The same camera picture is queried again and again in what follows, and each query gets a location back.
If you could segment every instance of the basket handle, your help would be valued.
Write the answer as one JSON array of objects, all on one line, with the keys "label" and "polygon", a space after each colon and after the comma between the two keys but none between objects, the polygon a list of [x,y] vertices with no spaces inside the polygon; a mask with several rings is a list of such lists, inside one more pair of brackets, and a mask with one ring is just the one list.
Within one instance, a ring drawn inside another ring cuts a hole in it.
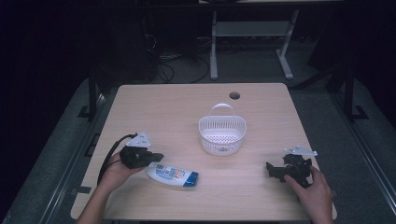
[{"label": "basket handle", "polygon": [[210,109],[209,116],[212,116],[213,110],[215,110],[216,108],[219,108],[219,107],[228,107],[228,108],[230,108],[230,109],[233,111],[233,116],[235,116],[235,111],[233,110],[233,107],[230,106],[230,105],[227,105],[227,104],[225,104],[225,103],[220,103],[220,104],[214,105],[214,106]]}]

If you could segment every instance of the hand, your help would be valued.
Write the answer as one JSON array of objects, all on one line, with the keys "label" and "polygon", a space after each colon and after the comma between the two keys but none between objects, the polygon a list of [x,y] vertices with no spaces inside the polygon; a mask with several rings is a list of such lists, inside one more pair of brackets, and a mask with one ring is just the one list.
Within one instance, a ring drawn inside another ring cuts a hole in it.
[{"label": "hand", "polygon": [[291,176],[285,175],[286,182],[294,189],[301,205],[313,223],[333,223],[332,191],[326,178],[317,168],[311,166],[314,183],[307,189],[301,187]]},{"label": "hand", "polygon": [[119,188],[129,176],[136,174],[146,167],[129,169],[120,161],[120,153],[114,154],[108,162],[107,169],[103,174],[102,180],[98,186],[106,192],[111,193]]}]

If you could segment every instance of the white metal stand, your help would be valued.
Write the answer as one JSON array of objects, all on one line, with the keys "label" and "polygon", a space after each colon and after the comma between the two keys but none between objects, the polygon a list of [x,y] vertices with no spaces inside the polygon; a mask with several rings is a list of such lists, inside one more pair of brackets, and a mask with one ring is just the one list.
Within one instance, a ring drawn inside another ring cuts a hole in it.
[{"label": "white metal stand", "polygon": [[210,78],[218,79],[216,58],[217,36],[285,36],[281,49],[276,55],[286,79],[293,79],[288,61],[285,58],[299,10],[294,10],[289,21],[217,21],[217,12],[213,12],[212,50],[210,52]]}]

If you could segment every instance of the black hole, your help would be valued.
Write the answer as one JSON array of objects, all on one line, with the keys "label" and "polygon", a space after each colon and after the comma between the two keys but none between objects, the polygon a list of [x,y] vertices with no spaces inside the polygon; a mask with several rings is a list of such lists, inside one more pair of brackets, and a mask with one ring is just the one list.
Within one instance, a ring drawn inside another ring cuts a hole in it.
[{"label": "black hole", "polygon": [[241,94],[239,94],[239,92],[233,91],[230,93],[230,98],[233,100],[237,100],[241,98]]}]

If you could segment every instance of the person's left hand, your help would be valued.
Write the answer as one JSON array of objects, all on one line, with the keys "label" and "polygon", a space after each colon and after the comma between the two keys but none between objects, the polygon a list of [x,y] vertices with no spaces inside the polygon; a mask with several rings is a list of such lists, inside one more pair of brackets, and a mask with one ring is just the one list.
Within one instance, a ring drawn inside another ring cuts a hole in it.
[{"label": "person's left hand", "polygon": [[114,154],[108,162],[108,167],[103,174],[100,187],[105,189],[107,193],[119,188],[129,176],[136,174],[146,167],[129,169],[122,161],[120,161],[120,153]]}]

